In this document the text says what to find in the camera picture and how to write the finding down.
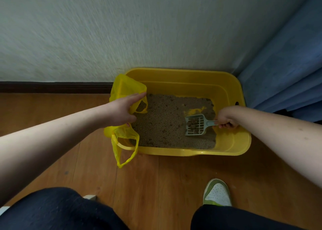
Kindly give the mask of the person's right hand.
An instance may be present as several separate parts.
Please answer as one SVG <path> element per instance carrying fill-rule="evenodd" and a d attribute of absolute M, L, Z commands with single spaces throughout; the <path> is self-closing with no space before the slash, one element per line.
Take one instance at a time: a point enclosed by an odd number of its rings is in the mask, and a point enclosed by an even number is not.
<path fill-rule="evenodd" d="M 217 121 L 233 120 L 237 122 L 236 115 L 238 115 L 239 109 L 240 109 L 239 106 L 225 107 L 218 112 L 218 114 L 216 115 L 216 120 Z"/>

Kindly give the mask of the person's left hand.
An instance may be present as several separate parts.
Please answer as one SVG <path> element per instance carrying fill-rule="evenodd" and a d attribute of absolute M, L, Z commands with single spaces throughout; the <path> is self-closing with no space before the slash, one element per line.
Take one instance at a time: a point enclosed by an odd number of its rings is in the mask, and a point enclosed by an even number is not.
<path fill-rule="evenodd" d="M 102 127 L 125 125 L 125 97 L 109 102 L 103 107 Z"/>

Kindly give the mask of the yellow plastic bag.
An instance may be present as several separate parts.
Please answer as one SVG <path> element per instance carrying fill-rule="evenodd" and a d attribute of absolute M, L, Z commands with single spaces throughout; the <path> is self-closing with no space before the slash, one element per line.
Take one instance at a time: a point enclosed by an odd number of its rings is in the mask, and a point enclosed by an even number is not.
<path fill-rule="evenodd" d="M 112 102 L 119 98 L 124 98 L 135 93 L 143 93 L 146 91 L 146 85 L 135 81 L 127 75 L 119 74 L 113 83 L 109 101 Z M 111 138 L 113 153 L 119 168 L 123 168 L 125 165 L 127 165 L 138 153 L 139 134 L 131 126 L 108 126 L 104 129 L 104 135 L 108 138 Z M 136 141 L 131 157 L 124 163 L 120 162 L 122 148 L 119 146 L 119 138 L 134 139 Z"/>

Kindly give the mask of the grey-green litter scoop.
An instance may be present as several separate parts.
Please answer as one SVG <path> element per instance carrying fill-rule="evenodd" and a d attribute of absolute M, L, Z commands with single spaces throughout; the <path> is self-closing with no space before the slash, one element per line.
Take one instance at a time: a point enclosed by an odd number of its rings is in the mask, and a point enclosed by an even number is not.
<path fill-rule="evenodd" d="M 187 132 L 187 122 L 189 118 L 199 118 L 200 119 L 200 130 L 199 130 L 199 134 L 188 134 Z M 204 114 L 194 114 L 194 115 L 190 115 L 190 116 L 186 116 L 185 117 L 185 121 L 186 121 L 186 132 L 185 135 L 186 136 L 199 136 L 199 135 L 204 135 L 206 133 L 206 130 L 208 127 L 210 126 L 217 126 L 216 124 L 216 120 L 207 120 L 204 116 Z"/>

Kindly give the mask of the person's right forearm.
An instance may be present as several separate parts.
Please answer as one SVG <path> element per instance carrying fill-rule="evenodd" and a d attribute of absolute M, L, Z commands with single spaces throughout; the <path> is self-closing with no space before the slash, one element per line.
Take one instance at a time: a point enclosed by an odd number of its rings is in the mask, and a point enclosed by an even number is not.
<path fill-rule="evenodd" d="M 322 188 L 322 125 L 241 106 L 232 110 L 234 121 Z"/>

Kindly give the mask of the person's left forearm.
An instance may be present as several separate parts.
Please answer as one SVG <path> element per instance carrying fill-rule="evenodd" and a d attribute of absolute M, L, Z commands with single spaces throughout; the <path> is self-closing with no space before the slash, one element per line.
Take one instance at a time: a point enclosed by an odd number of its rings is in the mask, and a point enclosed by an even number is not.
<path fill-rule="evenodd" d="M 0 137 L 0 207 L 93 131 L 108 104 Z"/>

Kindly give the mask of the brown cat litter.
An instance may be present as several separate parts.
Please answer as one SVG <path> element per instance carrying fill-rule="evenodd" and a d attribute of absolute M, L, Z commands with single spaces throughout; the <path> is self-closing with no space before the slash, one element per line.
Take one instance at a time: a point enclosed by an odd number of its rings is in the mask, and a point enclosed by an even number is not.
<path fill-rule="evenodd" d="M 185 117 L 204 114 L 215 118 L 213 103 L 208 98 L 147 95 L 147 113 L 136 113 L 132 128 L 139 134 L 139 146 L 182 149 L 213 149 L 216 133 L 212 127 L 202 136 L 186 136 Z"/>

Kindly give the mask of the dark litter clumps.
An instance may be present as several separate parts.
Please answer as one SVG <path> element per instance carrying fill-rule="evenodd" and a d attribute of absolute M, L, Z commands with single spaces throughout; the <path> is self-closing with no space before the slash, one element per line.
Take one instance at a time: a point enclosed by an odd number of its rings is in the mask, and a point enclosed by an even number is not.
<path fill-rule="evenodd" d="M 188 134 L 199 134 L 200 130 L 200 119 L 199 118 L 189 118 L 187 122 L 187 132 Z"/>

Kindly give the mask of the yellow plastic litter box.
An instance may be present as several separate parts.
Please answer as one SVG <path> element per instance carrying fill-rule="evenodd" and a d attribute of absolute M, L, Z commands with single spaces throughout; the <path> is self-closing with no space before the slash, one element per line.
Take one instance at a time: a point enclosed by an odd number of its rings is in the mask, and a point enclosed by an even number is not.
<path fill-rule="evenodd" d="M 208 98 L 212 101 L 214 112 L 224 107 L 239 104 L 245 106 L 241 84 L 236 77 L 227 72 L 134 68 L 125 75 L 147 87 L 147 94 L 174 95 L 177 97 Z M 251 134 L 239 127 L 229 132 L 213 128 L 216 145 L 213 149 L 182 149 L 164 147 L 141 147 L 138 153 L 161 156 L 222 155 L 239 156 L 251 145 Z M 129 139 L 119 138 L 123 150 L 134 151 L 135 146 Z"/>

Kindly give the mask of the green and white shoe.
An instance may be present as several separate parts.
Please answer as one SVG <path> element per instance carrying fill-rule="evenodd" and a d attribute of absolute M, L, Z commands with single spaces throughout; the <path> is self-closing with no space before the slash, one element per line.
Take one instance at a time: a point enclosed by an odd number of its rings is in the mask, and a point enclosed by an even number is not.
<path fill-rule="evenodd" d="M 221 179 L 211 179 L 203 193 L 203 205 L 231 207 L 231 194 L 227 184 Z"/>

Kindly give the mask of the blue curtain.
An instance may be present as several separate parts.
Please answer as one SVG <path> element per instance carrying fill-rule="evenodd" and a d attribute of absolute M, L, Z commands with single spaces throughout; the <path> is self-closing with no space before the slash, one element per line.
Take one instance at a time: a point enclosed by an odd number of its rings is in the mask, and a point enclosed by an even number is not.
<path fill-rule="evenodd" d="M 238 79 L 247 107 L 322 121 L 322 0 L 307 0 Z"/>

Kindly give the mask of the dark brown baseboard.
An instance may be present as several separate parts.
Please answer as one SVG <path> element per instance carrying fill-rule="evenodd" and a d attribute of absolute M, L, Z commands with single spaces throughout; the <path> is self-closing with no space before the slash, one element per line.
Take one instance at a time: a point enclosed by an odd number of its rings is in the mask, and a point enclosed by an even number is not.
<path fill-rule="evenodd" d="M 110 94 L 113 82 L 0 81 L 0 93 Z"/>

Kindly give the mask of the dark blue trousers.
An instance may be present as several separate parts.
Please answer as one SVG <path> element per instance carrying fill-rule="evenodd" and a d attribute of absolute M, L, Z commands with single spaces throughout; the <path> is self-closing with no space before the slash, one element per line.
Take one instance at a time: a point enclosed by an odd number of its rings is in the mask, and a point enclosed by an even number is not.
<path fill-rule="evenodd" d="M 67 187 L 33 192 L 0 216 L 0 230 L 130 230 L 115 211 L 84 199 Z M 254 213 L 229 207 L 202 205 L 190 230 L 303 230 Z"/>

